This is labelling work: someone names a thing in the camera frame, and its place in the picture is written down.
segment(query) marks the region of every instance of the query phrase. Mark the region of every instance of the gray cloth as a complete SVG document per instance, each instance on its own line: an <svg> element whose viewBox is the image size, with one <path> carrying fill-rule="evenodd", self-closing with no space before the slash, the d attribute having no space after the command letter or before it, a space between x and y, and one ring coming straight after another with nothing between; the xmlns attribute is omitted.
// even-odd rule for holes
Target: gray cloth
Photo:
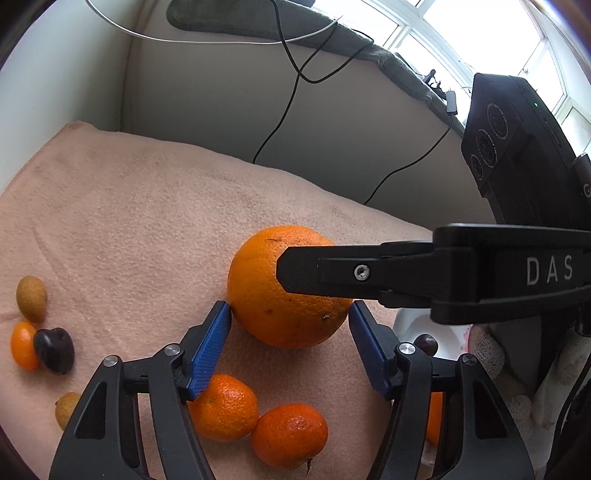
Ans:
<svg viewBox="0 0 591 480"><path fill-rule="evenodd" d="M285 38L306 35L331 22L330 18L287 0L277 0L277 4ZM280 40L275 10L269 0L172 0L166 16L169 23L180 30ZM329 31L296 43L317 48ZM367 42L365 36L338 25L323 50L350 57ZM370 45L357 58L374 61L395 85L411 97L425 102L443 122L449 122L445 103L396 55L377 45ZM460 136L463 135L464 126L457 119L452 128Z"/></svg>

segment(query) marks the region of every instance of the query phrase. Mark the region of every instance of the pink blanket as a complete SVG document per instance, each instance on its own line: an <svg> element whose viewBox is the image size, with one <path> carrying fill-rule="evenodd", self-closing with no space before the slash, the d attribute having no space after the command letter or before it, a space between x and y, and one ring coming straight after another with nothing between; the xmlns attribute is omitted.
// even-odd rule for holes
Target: pink blanket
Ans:
<svg viewBox="0 0 591 480"><path fill-rule="evenodd" d="M288 223L336 244L430 238L283 171L81 122L66 125L33 156L0 199L0 424L41 480L61 436L55 401L82 392L106 355L143 358L179 341L225 298L240 245L262 228ZM63 327L74 341L76 364L65 377L25 372L11 358L8 339L20 319L15 289L25 275L46 282L44 327ZM369 306L380 322L392 322L394 311ZM324 414L329 441L309 480L366 478L389 405L371 390L346 323L305 351L267 347L234 324L217 370L250 385L261 413L297 401ZM164 479L148 399L140 402L150 473ZM248 438L204 440L203 447L219 480L305 473L267 468Z"/></svg>

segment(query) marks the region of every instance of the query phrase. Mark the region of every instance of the dark plum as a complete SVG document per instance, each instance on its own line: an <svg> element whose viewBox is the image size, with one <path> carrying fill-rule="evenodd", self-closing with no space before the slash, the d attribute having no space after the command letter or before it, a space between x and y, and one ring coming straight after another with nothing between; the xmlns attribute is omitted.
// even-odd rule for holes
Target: dark plum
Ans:
<svg viewBox="0 0 591 480"><path fill-rule="evenodd" d="M66 375L74 366L74 343L63 328L37 330L33 337L35 354L47 369Z"/></svg>
<svg viewBox="0 0 591 480"><path fill-rule="evenodd" d="M437 343L437 340L435 340L435 338L433 338L428 333L419 335L413 343L417 348L420 348L428 356L435 356L437 350L439 350L439 344Z"/></svg>

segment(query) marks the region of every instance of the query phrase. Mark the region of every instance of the camera lens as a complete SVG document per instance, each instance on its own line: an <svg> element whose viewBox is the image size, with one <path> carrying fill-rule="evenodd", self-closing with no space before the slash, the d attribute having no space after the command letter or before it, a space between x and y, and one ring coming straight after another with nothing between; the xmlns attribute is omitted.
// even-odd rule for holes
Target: camera lens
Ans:
<svg viewBox="0 0 591 480"><path fill-rule="evenodd" d="M478 180L482 180L483 172L482 172L482 165L480 164L480 160L475 155L472 155L470 158L470 163L472 164L472 171Z"/></svg>
<svg viewBox="0 0 591 480"><path fill-rule="evenodd" d="M492 131L497 137L504 140L507 137L508 127L507 119L501 109L494 103L489 104L487 109L488 122L491 125Z"/></svg>
<svg viewBox="0 0 591 480"><path fill-rule="evenodd" d="M476 136L476 145L484 163L493 167L496 163L496 150L490 136L484 130L479 130Z"/></svg>

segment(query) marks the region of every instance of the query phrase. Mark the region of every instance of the blue gripper pad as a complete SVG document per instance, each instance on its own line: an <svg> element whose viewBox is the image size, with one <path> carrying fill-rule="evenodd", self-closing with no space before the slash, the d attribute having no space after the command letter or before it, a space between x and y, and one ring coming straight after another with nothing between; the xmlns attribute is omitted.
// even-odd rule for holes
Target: blue gripper pad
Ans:
<svg viewBox="0 0 591 480"><path fill-rule="evenodd" d="M187 387L189 400L195 400L209 385L231 325L230 305L225 301L216 302L205 322L200 325L204 334L197 353L193 357L191 381Z"/></svg>
<svg viewBox="0 0 591 480"><path fill-rule="evenodd" d="M398 342L396 335L388 326L377 323L361 300L354 301L349 308L349 330L372 388L389 398L392 391L389 362L395 359L392 343Z"/></svg>

